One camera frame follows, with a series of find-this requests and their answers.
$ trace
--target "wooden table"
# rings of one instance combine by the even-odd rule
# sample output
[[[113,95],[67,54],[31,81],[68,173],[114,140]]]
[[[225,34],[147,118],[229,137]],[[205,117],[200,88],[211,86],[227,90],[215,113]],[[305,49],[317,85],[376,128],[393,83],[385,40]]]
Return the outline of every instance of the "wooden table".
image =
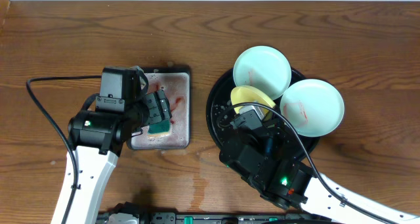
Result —
[[[245,49],[269,45],[323,78],[346,104],[342,124],[312,153],[344,187],[420,215],[420,6],[361,2],[13,1],[0,38],[0,220],[48,223],[66,149],[25,81],[100,74],[105,66],[192,68],[185,150],[124,148],[101,210],[130,201],[180,212],[283,212],[219,162],[205,103]],[[37,83],[63,130],[98,80]]]

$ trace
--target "black plate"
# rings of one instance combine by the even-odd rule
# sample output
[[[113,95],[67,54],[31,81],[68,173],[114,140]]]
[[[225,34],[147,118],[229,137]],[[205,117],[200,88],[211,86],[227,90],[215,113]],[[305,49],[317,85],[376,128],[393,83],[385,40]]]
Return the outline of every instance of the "black plate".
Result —
[[[291,83],[294,83],[306,79],[299,71],[292,68],[291,74]],[[213,138],[216,145],[220,148],[223,146],[223,143],[231,136],[233,129],[221,129],[216,124],[216,119],[219,114],[228,106],[230,106],[230,92],[235,88],[234,78],[233,78],[233,69],[228,70],[223,74],[222,77],[217,80],[215,86],[213,86],[210,91],[209,98],[207,99],[207,106],[205,109],[207,127],[209,129],[210,135]],[[276,99],[274,102],[279,105],[281,97]],[[230,122],[235,116],[234,110],[228,113],[227,118],[221,123]],[[305,137],[299,135],[301,138],[306,150],[311,152],[314,150],[315,146],[320,140],[319,137]],[[287,147],[287,157],[290,159],[302,160],[305,157],[300,146],[292,139],[288,140],[286,143]]]

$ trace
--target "green sponge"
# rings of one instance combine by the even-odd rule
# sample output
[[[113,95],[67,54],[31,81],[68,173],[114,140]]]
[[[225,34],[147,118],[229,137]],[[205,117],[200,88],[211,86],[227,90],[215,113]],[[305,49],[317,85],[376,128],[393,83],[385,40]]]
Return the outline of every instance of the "green sponge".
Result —
[[[164,120],[154,125],[149,125],[148,134],[151,137],[160,137],[160,136],[168,135],[170,130],[171,130],[171,122],[169,120]]]

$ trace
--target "black cable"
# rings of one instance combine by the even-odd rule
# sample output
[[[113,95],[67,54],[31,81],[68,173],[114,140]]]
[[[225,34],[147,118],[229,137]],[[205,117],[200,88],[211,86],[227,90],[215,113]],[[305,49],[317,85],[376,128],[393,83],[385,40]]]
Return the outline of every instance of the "black cable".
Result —
[[[361,207],[359,207],[359,206],[357,206],[357,205],[355,205],[355,204],[353,204],[353,203],[351,203],[351,202],[349,202],[349,201],[347,201],[345,198],[343,198],[343,197],[341,197],[341,196],[339,196],[336,192],[334,192],[334,190],[332,190],[328,185],[327,185],[327,183],[324,181],[324,179],[322,179],[322,177],[321,177],[321,175],[320,175],[320,173],[319,173],[319,171],[316,169],[316,167],[315,167],[315,164],[314,164],[314,162],[312,161],[312,158],[309,156],[309,153],[308,153],[308,151],[306,151],[306,148],[305,148],[305,146],[303,145],[303,143],[302,143],[302,141],[301,141],[301,139],[299,138],[299,135],[297,134],[297,132],[296,132],[296,129],[291,125],[291,123],[284,117],[284,116],[282,116],[280,113],[278,113],[277,111],[275,111],[273,108],[271,108],[271,107],[269,107],[269,106],[266,106],[266,105],[264,105],[264,104],[261,104],[261,103],[257,103],[257,102],[243,102],[243,103],[238,103],[238,104],[235,104],[235,105],[232,105],[232,106],[229,106],[225,111],[223,111],[219,116],[218,116],[218,118],[217,118],[217,120],[216,120],[216,124],[220,127],[220,128],[222,128],[222,126],[220,125],[220,122],[221,122],[221,120],[222,120],[222,118],[225,116],[225,115],[227,115],[227,113],[230,111],[230,110],[232,110],[233,108],[236,108],[236,107],[239,107],[239,106],[259,106],[259,107],[261,107],[261,108],[265,108],[265,109],[267,109],[267,110],[269,110],[269,111],[271,111],[272,113],[274,113],[277,117],[279,117],[280,119],[282,119],[283,120],[283,122],[290,128],[290,130],[292,130],[292,132],[293,132],[293,135],[295,136],[295,138],[296,138],[296,141],[299,143],[299,145],[301,146],[301,148],[303,149],[303,152],[304,152],[304,154],[305,154],[305,156],[306,156],[306,158],[308,159],[308,161],[309,161],[309,164],[310,164],[310,166],[312,167],[312,170],[314,171],[314,173],[315,173],[315,176],[316,176],[316,178],[318,178],[319,180],[320,180],[320,182],[321,182],[321,184],[322,184],[322,186],[324,186],[324,188],[332,195],[332,196],[334,196],[336,199],[338,199],[341,203],[343,203],[343,204],[346,204],[347,206],[349,206],[349,207],[351,207],[352,209],[354,209],[354,210],[356,210],[356,211],[358,211],[358,212],[360,212],[360,213],[362,213],[362,214],[364,214],[364,215],[366,215],[366,216],[368,216],[368,217],[370,217],[370,218],[373,218],[373,219],[375,219],[375,220],[377,220],[377,221],[381,221],[381,222],[383,222],[383,223],[390,223],[390,224],[396,224],[395,222],[393,222],[393,221],[391,221],[391,220],[388,220],[388,219],[386,219],[386,218],[384,218],[384,217],[381,217],[381,216],[378,216],[378,215],[376,215],[376,214],[374,214],[374,213],[371,213],[371,212],[369,212],[369,211],[367,211],[367,210],[365,210],[365,209],[363,209],[363,208],[361,208]]]
[[[59,128],[57,123],[53,120],[53,118],[50,116],[50,114],[44,109],[42,104],[38,101],[38,99],[35,97],[34,93],[31,89],[31,83],[35,81],[46,81],[46,80],[58,80],[58,79],[100,79],[101,76],[70,76],[70,77],[42,77],[42,78],[33,78],[29,79],[26,82],[26,89],[28,90],[28,93],[33,100],[33,102],[38,106],[40,111],[44,114],[44,116],[47,118],[47,120],[51,123],[51,125],[54,127],[54,129],[57,131],[60,138],[63,140],[64,145],[66,145],[67,151],[70,155],[70,160],[72,161],[73,165],[73,185],[71,187],[72,192],[70,193],[70,197],[68,199],[66,211],[64,212],[64,217],[62,220],[62,224],[65,224],[67,222],[67,217],[70,212],[70,208],[72,207],[73,199],[75,196],[75,192],[77,190],[77,183],[79,181],[79,172],[77,170],[77,164],[76,159],[74,157],[74,153],[70,147],[70,143],[68,142],[66,136],[63,134],[63,131]]]
[[[89,96],[83,105],[81,106],[80,110],[88,110],[89,107],[91,107],[92,103],[96,100],[96,97],[99,96],[99,93],[94,93],[91,96]]]

